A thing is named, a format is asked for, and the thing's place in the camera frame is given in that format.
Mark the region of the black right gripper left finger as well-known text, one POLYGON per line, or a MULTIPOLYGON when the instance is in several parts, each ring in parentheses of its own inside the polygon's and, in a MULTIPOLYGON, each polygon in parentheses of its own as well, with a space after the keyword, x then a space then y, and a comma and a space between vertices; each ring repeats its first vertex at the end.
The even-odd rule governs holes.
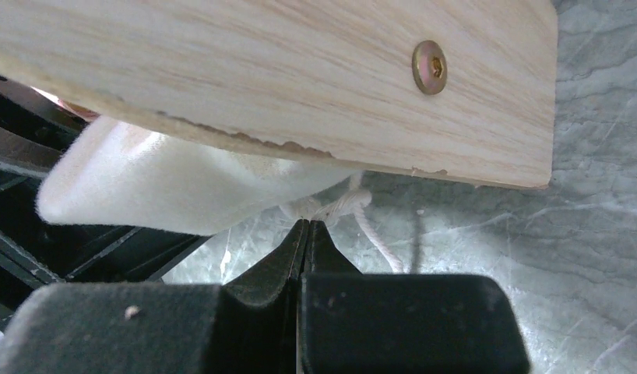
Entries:
POLYGON ((52 284, 17 310, 0 373, 300 373, 309 223, 226 284, 52 284))

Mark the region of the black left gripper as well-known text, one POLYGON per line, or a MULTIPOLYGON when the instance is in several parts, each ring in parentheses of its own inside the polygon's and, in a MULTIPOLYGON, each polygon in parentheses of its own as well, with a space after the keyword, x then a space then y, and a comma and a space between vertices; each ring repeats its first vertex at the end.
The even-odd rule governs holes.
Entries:
POLYGON ((40 183, 86 124, 0 76, 0 330, 39 287, 159 281, 204 242, 149 228, 45 223, 35 208, 40 183))

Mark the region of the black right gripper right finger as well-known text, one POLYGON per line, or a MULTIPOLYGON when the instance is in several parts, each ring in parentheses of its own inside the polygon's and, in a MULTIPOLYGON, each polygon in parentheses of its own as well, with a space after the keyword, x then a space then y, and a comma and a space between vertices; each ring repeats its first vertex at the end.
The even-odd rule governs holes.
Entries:
POLYGON ((528 373, 509 298, 467 273, 362 273, 321 221, 299 279, 298 352, 306 373, 528 373))

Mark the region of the pink unicorn print mattress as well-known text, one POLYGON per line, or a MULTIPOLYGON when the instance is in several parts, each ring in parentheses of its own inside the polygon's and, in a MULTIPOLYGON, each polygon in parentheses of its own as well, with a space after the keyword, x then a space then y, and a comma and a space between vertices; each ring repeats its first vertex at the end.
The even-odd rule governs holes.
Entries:
POLYGON ((392 271, 404 266, 364 214, 362 172, 235 153, 102 115, 37 193, 50 224, 127 225, 210 236, 279 206, 291 219, 335 224, 351 215, 392 271))

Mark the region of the wooden pet bed frame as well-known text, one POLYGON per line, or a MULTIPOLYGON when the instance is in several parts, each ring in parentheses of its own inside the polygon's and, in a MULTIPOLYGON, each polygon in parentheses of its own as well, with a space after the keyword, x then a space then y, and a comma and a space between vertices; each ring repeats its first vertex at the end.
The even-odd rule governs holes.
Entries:
POLYGON ((0 1, 0 75, 242 153, 551 180, 549 1, 0 1))

